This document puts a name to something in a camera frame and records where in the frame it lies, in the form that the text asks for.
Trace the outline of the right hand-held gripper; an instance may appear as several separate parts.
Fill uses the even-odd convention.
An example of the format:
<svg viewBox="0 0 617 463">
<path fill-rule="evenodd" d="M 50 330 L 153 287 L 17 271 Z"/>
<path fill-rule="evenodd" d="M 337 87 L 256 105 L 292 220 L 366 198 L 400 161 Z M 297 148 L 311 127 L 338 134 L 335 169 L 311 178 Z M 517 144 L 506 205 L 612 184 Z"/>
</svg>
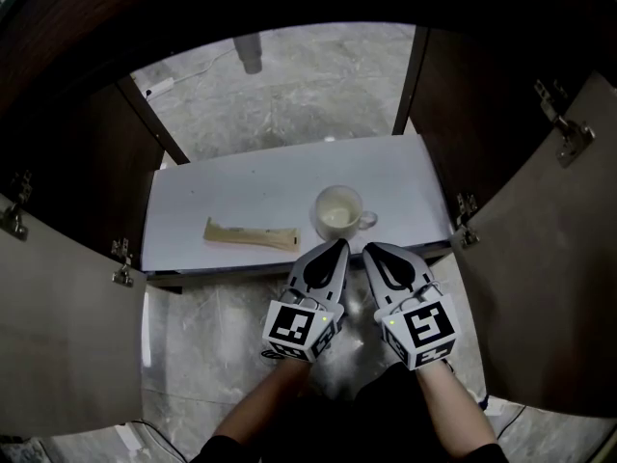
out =
<svg viewBox="0 0 617 463">
<path fill-rule="evenodd" d="M 366 244 L 362 260 L 378 309 L 413 297 L 434 280 L 421 256 L 393 244 Z M 457 315 L 449 294 L 391 312 L 377 323 L 383 341 L 408 370 L 445 359 L 457 340 Z"/>
</svg>

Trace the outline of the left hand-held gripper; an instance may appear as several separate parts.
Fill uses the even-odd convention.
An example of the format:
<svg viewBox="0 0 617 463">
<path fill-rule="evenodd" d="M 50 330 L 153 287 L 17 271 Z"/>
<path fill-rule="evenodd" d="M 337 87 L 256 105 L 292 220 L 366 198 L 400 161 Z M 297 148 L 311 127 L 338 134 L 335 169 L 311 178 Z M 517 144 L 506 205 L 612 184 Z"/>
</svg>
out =
<svg viewBox="0 0 617 463">
<path fill-rule="evenodd" d="M 272 301 L 262 338 L 275 353 L 316 362 L 325 351 L 341 328 L 344 308 L 338 302 L 346 288 L 349 257 L 348 242 L 332 240 L 319 244 L 295 261 L 287 286 L 327 301 L 317 301 L 316 309 Z"/>
</svg>

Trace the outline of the white ceramic mug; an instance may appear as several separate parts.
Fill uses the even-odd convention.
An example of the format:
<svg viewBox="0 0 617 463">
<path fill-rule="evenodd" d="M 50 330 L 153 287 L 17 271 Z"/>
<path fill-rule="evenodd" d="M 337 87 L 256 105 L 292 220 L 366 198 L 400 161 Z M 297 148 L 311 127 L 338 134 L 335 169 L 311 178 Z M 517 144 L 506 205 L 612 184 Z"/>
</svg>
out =
<svg viewBox="0 0 617 463">
<path fill-rule="evenodd" d="M 358 231 L 368 230 L 378 222 L 378 215 L 363 208 L 361 196 L 346 185 L 323 189 L 314 203 L 314 225 L 324 240 L 354 237 Z"/>
</svg>

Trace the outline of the beige toothpaste tube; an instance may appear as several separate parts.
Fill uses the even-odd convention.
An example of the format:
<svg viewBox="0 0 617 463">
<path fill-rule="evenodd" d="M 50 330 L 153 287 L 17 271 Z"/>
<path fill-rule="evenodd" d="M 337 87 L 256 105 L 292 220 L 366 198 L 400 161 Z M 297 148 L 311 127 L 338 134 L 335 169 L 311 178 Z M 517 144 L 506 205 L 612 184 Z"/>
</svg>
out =
<svg viewBox="0 0 617 463">
<path fill-rule="evenodd" d="M 291 229 L 255 229 L 244 227 L 223 227 L 211 218 L 206 222 L 203 233 L 206 241 L 255 245 L 281 251 L 298 253 L 301 246 L 301 231 Z"/>
</svg>

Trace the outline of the grey cabinet door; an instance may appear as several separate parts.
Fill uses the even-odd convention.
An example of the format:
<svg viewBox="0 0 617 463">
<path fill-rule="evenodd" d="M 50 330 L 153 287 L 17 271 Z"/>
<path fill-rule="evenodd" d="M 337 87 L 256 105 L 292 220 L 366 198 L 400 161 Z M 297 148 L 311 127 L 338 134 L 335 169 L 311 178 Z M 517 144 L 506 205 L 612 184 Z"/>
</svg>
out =
<svg viewBox="0 0 617 463">
<path fill-rule="evenodd" d="M 146 277 L 24 214 L 0 230 L 0 435 L 48 437 L 142 415 Z"/>
<path fill-rule="evenodd" d="M 617 88 L 591 73 L 566 117 L 592 142 L 563 165 L 553 131 L 451 244 L 488 393 L 617 418 Z"/>
</svg>

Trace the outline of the dark brown cabinet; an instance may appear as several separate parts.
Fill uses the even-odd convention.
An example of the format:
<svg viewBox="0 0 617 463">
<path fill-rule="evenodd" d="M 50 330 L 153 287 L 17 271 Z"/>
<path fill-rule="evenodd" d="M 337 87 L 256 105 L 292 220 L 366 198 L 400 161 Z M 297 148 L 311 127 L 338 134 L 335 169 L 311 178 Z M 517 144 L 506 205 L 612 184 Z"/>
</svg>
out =
<svg viewBox="0 0 617 463">
<path fill-rule="evenodd" d="M 525 77 L 617 86 L 617 0 L 8 0 L 0 6 L 0 188 L 31 174 L 26 207 L 102 252 L 142 248 L 154 164 L 167 135 L 131 70 L 238 32 L 337 19 L 424 24 L 478 38 Z"/>
</svg>

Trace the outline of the person's right forearm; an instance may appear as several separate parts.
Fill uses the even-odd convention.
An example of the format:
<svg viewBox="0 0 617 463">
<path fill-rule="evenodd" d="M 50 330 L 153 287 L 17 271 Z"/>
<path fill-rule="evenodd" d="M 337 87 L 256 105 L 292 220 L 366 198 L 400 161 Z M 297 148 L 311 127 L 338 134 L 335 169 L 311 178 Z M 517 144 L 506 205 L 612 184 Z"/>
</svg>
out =
<svg viewBox="0 0 617 463">
<path fill-rule="evenodd" d="M 436 435 L 453 459 L 496 444 L 493 428 L 475 399 L 442 361 L 416 370 Z"/>
</svg>

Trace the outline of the person's left forearm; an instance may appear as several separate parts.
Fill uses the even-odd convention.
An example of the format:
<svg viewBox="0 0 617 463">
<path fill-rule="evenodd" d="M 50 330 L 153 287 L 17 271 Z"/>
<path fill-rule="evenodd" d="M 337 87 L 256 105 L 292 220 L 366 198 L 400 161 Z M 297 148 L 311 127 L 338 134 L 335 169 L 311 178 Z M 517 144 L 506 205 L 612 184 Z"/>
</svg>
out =
<svg viewBox="0 0 617 463">
<path fill-rule="evenodd" d="M 298 396 L 309 379 L 312 364 L 294 359 L 277 366 L 219 423 L 213 436 L 243 446 L 256 444 L 286 405 Z"/>
</svg>

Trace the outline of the metal door hinge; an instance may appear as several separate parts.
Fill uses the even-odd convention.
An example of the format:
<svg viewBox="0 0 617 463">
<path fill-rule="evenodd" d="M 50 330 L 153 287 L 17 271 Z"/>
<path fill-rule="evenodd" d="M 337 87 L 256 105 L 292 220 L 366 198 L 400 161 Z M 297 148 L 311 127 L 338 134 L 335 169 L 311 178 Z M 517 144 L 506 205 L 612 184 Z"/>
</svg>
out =
<svg viewBox="0 0 617 463">
<path fill-rule="evenodd" d="M 10 183 L 13 201 L 5 210 L 0 211 L 0 230 L 20 241 L 26 241 L 28 237 L 28 228 L 22 222 L 21 210 L 32 194 L 31 177 L 32 173 L 29 170 L 14 174 Z"/>
<path fill-rule="evenodd" d="M 537 79 L 534 90 L 541 99 L 540 106 L 561 136 L 561 146 L 556 151 L 556 159 L 562 168 L 568 168 L 595 140 L 595 133 L 586 123 L 566 120 L 557 113 L 553 99 L 544 84 Z"/>
<path fill-rule="evenodd" d="M 475 196 L 471 193 L 458 193 L 457 204 L 459 214 L 456 219 L 457 229 L 461 233 L 461 245 L 464 249 L 479 242 L 478 234 L 469 226 L 470 219 L 478 211 L 478 204 Z"/>
<path fill-rule="evenodd" d="M 113 273 L 112 281 L 118 285 L 133 287 L 134 280 L 130 276 L 132 254 L 129 252 L 128 239 L 114 240 L 112 242 L 111 254 L 121 260 L 121 267 Z"/>
</svg>

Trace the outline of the white shelf board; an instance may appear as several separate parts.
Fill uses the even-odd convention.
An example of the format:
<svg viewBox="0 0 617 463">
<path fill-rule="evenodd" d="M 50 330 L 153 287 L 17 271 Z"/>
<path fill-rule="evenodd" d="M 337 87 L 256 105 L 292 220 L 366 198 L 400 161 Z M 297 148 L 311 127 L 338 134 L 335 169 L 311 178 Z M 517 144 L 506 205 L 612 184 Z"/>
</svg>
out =
<svg viewBox="0 0 617 463">
<path fill-rule="evenodd" d="M 333 185 L 354 189 L 376 225 L 350 241 L 416 247 L 447 241 L 452 223 L 428 152 L 417 135 L 383 136 L 258 150 L 155 173 L 142 269 L 207 271 L 290 263 L 297 254 L 204 239 L 207 221 L 223 227 L 300 231 L 300 251 L 321 243 L 314 203 Z"/>
</svg>

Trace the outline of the person's black shorts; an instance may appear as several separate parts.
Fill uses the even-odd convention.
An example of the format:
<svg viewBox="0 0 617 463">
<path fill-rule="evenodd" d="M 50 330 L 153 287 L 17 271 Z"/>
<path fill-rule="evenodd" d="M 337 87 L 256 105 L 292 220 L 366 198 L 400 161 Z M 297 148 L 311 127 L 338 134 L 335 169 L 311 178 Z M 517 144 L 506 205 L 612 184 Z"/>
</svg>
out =
<svg viewBox="0 0 617 463">
<path fill-rule="evenodd" d="M 296 436 L 290 463 L 434 463 L 443 459 L 415 373 L 402 365 L 381 376 L 346 402 L 324 396 L 298 398 L 283 425 Z"/>
</svg>

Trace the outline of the person's black printed shirt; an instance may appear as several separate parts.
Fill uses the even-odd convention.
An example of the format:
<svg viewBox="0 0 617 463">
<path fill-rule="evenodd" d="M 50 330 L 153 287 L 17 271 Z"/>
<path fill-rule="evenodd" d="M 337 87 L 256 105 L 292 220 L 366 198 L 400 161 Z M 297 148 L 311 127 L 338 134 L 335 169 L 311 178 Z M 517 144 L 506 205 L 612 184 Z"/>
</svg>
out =
<svg viewBox="0 0 617 463">
<path fill-rule="evenodd" d="M 362 449 L 358 455 L 344 458 L 333 453 L 327 456 L 315 456 L 313 452 L 303 449 L 299 456 L 288 459 L 290 449 L 282 446 L 269 448 L 262 456 L 227 436 L 213 436 L 190 463 L 375 463 L 377 458 L 368 449 Z M 461 458 L 451 459 L 441 447 L 429 449 L 423 454 L 417 453 L 414 460 L 402 459 L 402 463 L 509 463 L 502 448 L 497 444 L 482 446 Z"/>
</svg>

